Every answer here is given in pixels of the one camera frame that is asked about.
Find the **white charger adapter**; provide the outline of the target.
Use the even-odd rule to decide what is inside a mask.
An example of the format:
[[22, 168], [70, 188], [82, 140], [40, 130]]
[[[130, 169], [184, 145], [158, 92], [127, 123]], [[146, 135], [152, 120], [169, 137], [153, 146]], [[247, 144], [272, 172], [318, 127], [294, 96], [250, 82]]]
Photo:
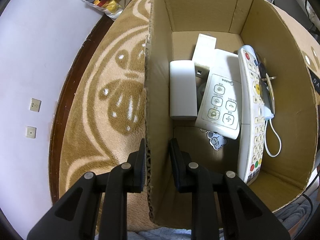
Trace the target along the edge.
[[195, 45], [192, 61], [195, 65], [197, 77], [204, 78], [208, 75], [213, 65], [213, 53], [216, 47], [215, 37], [199, 34]]

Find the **brown cardboard box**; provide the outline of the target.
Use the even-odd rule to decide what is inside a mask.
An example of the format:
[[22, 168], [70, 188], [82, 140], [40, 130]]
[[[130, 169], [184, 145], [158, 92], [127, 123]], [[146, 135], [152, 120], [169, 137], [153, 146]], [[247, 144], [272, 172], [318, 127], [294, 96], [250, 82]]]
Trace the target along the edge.
[[318, 101], [309, 67], [319, 68], [319, 44], [294, 18], [265, 0], [153, 0], [146, 46], [145, 88], [148, 202], [151, 220], [176, 229], [191, 227], [191, 195], [178, 193], [171, 173], [168, 142], [208, 170], [235, 171], [239, 143], [230, 140], [216, 151], [191, 122], [169, 116], [169, 63], [189, 60], [200, 33], [217, 47], [235, 52], [248, 44], [273, 77], [277, 132], [267, 132], [270, 151], [251, 190], [273, 212], [305, 190], [318, 142]]

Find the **yellow red snack bag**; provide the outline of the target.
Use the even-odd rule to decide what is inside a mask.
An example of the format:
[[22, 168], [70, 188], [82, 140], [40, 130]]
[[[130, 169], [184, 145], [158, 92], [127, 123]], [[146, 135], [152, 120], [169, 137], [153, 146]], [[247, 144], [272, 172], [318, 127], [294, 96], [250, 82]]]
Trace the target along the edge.
[[103, 12], [110, 19], [115, 21], [123, 11], [123, 7], [117, 0], [80, 0], [90, 7]]

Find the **beige floral patterned rug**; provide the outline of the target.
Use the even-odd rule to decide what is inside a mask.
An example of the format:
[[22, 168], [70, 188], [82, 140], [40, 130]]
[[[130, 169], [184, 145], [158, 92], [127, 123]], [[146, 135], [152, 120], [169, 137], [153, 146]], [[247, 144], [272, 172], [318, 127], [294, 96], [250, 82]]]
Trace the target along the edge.
[[[153, 0], [132, 0], [95, 51], [68, 117], [60, 160], [60, 192], [85, 172], [110, 171], [138, 150], [146, 133], [145, 63]], [[148, 179], [128, 201], [130, 230], [150, 229]]]

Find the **white Midea remote control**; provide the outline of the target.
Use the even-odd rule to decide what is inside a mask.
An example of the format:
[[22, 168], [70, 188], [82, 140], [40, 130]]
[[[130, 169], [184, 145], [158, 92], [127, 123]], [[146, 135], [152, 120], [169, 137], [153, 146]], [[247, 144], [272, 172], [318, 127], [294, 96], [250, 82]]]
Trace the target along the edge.
[[215, 49], [195, 126], [235, 140], [240, 131], [241, 110], [238, 55]]

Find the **white rectangular power bank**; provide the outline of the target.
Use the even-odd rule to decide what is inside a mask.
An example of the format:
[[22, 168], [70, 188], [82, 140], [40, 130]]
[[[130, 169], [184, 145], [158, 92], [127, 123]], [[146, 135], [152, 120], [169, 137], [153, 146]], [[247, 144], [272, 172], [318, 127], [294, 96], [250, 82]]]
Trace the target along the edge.
[[195, 66], [190, 60], [171, 61], [170, 117], [173, 120], [197, 118]]

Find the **cartoon dog keychain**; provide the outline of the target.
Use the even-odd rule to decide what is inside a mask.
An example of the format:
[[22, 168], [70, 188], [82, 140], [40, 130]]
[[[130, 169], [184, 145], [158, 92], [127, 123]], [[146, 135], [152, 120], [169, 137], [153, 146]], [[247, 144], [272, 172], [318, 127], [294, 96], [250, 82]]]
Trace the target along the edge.
[[207, 138], [209, 139], [209, 144], [216, 151], [220, 150], [221, 148], [223, 148], [223, 146], [227, 145], [228, 143], [227, 138], [220, 135], [219, 133], [207, 131], [204, 129], [200, 129], [200, 131], [206, 134]]

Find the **green cartoon cup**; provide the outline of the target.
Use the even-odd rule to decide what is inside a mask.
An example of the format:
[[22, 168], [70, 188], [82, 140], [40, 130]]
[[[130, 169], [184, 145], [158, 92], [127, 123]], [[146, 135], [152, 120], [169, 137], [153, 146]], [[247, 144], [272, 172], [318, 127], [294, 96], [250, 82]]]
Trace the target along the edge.
[[200, 109], [204, 91], [206, 88], [207, 78], [196, 77], [196, 95], [197, 95], [197, 110]]

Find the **long white TV remote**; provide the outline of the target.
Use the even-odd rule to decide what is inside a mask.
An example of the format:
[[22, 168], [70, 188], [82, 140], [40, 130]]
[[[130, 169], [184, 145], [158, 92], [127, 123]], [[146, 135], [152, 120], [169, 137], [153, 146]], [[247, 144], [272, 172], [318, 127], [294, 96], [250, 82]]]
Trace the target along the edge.
[[238, 176], [250, 185], [259, 175], [264, 151], [265, 105], [253, 48], [244, 45], [238, 50], [242, 87], [242, 117]]

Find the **lower wall socket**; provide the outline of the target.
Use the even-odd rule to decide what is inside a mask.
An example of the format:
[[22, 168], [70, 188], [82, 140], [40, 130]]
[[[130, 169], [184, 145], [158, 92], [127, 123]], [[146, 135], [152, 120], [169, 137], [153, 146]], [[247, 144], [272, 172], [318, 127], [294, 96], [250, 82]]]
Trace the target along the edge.
[[36, 127], [27, 126], [25, 136], [30, 139], [35, 139], [36, 138]]

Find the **wall socket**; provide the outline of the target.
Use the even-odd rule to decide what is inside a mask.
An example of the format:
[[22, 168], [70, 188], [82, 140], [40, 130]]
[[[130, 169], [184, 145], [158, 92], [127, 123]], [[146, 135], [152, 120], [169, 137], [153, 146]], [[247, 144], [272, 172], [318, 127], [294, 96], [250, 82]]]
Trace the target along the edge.
[[25, 136], [30, 139], [35, 139], [36, 138], [36, 127], [27, 126]]
[[31, 98], [29, 110], [33, 112], [39, 112], [41, 107], [41, 100]]

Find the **upper wall socket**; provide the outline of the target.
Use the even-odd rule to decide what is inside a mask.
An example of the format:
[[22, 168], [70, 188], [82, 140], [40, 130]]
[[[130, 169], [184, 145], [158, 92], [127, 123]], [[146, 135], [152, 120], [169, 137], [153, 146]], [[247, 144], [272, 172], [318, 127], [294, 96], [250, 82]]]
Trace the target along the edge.
[[41, 107], [41, 100], [31, 98], [29, 110], [33, 112], [39, 112]]

